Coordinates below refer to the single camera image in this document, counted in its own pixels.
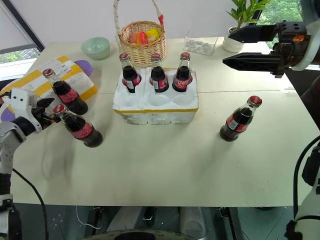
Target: white foam tray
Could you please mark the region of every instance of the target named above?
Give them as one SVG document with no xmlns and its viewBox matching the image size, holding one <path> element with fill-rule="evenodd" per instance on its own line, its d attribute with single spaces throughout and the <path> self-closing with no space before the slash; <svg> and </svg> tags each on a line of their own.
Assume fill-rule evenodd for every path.
<svg viewBox="0 0 320 240">
<path fill-rule="evenodd" d="M 151 68 L 137 70 L 141 82 L 130 93 L 123 85 L 123 73 L 120 73 L 113 98 L 113 110 L 119 113 L 129 124 L 188 124 L 199 108 L 197 77 L 192 69 L 192 82 L 185 92 L 177 92 L 172 88 L 177 69 L 165 68 L 169 89 L 156 92 L 150 84 Z"/>
</svg>

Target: green leaves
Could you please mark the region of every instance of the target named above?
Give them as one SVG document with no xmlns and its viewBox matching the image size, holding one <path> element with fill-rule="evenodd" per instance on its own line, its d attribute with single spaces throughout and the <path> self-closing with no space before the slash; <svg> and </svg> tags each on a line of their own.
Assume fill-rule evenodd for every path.
<svg viewBox="0 0 320 240">
<path fill-rule="evenodd" d="M 252 19 L 256 11 L 265 10 L 265 5 L 272 0 L 250 0 L 250 5 L 247 7 L 247 0 L 232 0 L 237 6 L 237 9 L 232 8 L 231 12 L 227 12 L 238 22 L 238 28 L 243 23 L 256 23 L 258 20 Z"/>
</svg>

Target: purple object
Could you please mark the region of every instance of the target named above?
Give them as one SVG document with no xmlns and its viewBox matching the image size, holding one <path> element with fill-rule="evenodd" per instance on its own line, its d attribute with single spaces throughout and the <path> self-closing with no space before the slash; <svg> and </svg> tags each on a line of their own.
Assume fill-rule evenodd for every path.
<svg viewBox="0 0 320 240">
<path fill-rule="evenodd" d="M 1 121 L 10 122 L 16 118 L 16 115 L 6 108 L 1 114 Z"/>
<path fill-rule="evenodd" d="M 74 63 L 77 64 L 88 77 L 90 77 L 92 72 L 94 71 L 90 62 L 86 60 L 78 60 L 78 61 L 75 61 Z"/>
</svg>

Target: table surface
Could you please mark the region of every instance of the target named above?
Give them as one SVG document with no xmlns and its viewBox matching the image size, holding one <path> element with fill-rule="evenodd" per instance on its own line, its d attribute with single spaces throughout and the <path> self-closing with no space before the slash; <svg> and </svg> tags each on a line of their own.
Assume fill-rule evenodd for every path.
<svg viewBox="0 0 320 240">
<path fill-rule="evenodd" d="M 182 42 L 168 40 L 163 65 L 179 62 Z M 265 48 L 263 44 L 245 45 L 245 50 L 255 52 Z M 80 43 L 52 43 L 35 66 L 58 55 L 74 61 L 87 59 L 80 52 Z M 297 158 L 319 130 L 285 76 L 275 79 L 269 73 L 237 72 L 221 64 L 227 56 L 221 42 L 213 56 L 192 54 L 199 110 L 190 124 L 182 125 L 125 123 L 112 110 L 121 68 L 118 53 L 113 49 L 109 58 L 91 60 L 92 80 L 99 92 L 87 101 L 89 111 L 84 117 L 102 133 L 103 143 L 85 147 L 62 123 L 54 124 L 28 137 L 15 152 L 14 167 L 37 187 L 46 204 L 292 205 Z M 235 79 L 237 73 L 241 78 Z M 263 103 L 247 131 L 234 142 L 222 140 L 220 127 L 251 95 L 260 96 Z M 39 203 L 15 174 L 11 188 L 16 203 Z M 300 180 L 299 199 L 310 189 Z"/>
</svg>

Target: coca-cola bottle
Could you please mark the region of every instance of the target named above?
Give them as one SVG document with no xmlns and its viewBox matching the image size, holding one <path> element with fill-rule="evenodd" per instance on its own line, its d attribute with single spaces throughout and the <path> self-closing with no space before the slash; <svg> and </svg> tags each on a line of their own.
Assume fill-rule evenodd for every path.
<svg viewBox="0 0 320 240">
<path fill-rule="evenodd" d="M 190 53 L 183 52 L 180 56 L 180 65 L 173 79 L 172 87 L 177 92 L 185 92 L 188 84 L 192 82 L 192 76 L 189 68 Z"/>
<path fill-rule="evenodd" d="M 78 115 L 83 115 L 88 111 L 86 102 L 81 99 L 79 94 L 66 81 L 58 77 L 51 68 L 45 69 L 42 74 L 48 79 L 55 94 L 57 94 L 70 111 Z"/>
<path fill-rule="evenodd" d="M 262 104 L 258 96 L 251 96 L 246 104 L 236 109 L 220 129 L 220 136 L 228 142 L 236 140 L 243 133 L 254 117 L 256 109 Z"/>
<path fill-rule="evenodd" d="M 168 78 L 161 66 L 161 57 L 159 53 L 151 55 L 152 70 L 150 83 L 153 85 L 156 93 L 163 93 L 169 88 Z"/>
<path fill-rule="evenodd" d="M 123 72 L 122 83 L 123 85 L 126 86 L 126 88 L 130 93 L 135 93 L 136 86 L 141 81 L 141 76 L 137 73 L 134 66 L 132 66 L 130 62 L 130 57 L 127 53 L 125 52 L 121 53 L 119 58 L 122 64 L 122 72 Z"/>
<path fill-rule="evenodd" d="M 94 126 L 87 122 L 82 116 L 79 116 L 68 108 L 59 104 L 53 109 L 53 113 L 59 116 L 66 129 L 76 138 L 84 142 L 84 145 L 90 148 L 98 147 L 102 141 L 102 135 L 95 130 Z"/>
</svg>

